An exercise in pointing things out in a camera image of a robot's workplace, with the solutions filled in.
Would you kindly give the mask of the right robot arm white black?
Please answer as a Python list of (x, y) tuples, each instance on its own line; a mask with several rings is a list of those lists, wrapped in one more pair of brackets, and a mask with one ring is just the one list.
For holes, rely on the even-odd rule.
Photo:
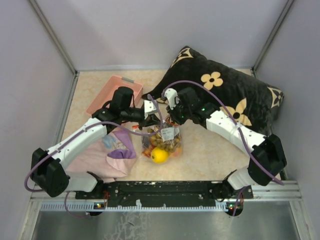
[(227, 197), (235, 198), (242, 188), (254, 184), (267, 186), (287, 165), (278, 136), (265, 136), (241, 123), (234, 123), (218, 106), (200, 99), (191, 87), (181, 91), (168, 88), (163, 96), (168, 101), (166, 110), (174, 122), (182, 125), (191, 120), (225, 138), (249, 156), (248, 166), (231, 172), (223, 180), (222, 189)]

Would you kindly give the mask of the dark grape bunch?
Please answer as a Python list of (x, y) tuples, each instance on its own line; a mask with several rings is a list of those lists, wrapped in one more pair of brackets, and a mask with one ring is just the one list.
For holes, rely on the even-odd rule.
[(149, 148), (149, 146), (151, 145), (150, 138), (147, 137), (147, 136), (143, 136), (143, 137), (141, 138), (141, 143), (142, 143), (142, 147), (143, 147), (144, 149)]

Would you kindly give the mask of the red cherry sprig green leaves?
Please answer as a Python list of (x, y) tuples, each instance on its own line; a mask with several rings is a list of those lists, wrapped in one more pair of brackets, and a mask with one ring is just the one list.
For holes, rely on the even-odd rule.
[(150, 158), (150, 157), (151, 157), (151, 154), (152, 154), (152, 150), (149, 149), (149, 148), (144, 149), (141, 154), (144, 155), (144, 156), (147, 157), (147, 158)]

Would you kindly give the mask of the yellow lemon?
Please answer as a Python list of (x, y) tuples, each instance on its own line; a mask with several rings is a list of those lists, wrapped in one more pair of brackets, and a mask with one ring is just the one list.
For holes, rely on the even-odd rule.
[(169, 153), (164, 149), (155, 147), (150, 154), (151, 160), (156, 164), (165, 163), (169, 158)]

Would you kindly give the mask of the brown longan bunch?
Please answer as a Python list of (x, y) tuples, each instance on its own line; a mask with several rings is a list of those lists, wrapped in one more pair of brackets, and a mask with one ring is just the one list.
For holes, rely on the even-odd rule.
[(164, 136), (162, 136), (161, 132), (152, 136), (148, 136), (151, 142), (151, 145), (148, 149), (153, 150), (154, 148), (158, 147), (169, 153), (173, 153), (176, 148), (180, 148), (182, 146), (180, 129), (177, 126), (168, 127), (163, 133)]

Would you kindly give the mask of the clear zip bag orange zipper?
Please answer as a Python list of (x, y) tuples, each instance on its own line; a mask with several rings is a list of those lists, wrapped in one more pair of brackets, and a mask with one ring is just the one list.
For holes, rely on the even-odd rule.
[(141, 137), (141, 155), (155, 164), (163, 164), (183, 153), (180, 128), (169, 120), (163, 122), (162, 130), (155, 135), (151, 134), (159, 130), (159, 125), (149, 126), (142, 131), (138, 125), (133, 125), (132, 130), (147, 134)]

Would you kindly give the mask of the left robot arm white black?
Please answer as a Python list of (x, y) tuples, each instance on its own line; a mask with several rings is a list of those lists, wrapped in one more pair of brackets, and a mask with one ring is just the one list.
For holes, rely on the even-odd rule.
[(119, 87), (111, 100), (96, 110), (91, 118), (62, 142), (47, 150), (38, 148), (32, 154), (31, 169), (24, 180), (26, 190), (28, 180), (39, 186), (38, 192), (46, 192), (54, 198), (64, 192), (85, 192), (97, 199), (103, 195), (103, 181), (94, 173), (68, 172), (68, 166), (75, 158), (98, 139), (108, 135), (123, 122), (138, 123), (141, 128), (163, 122), (159, 106), (151, 95), (141, 108), (131, 104), (134, 92), (129, 87)]

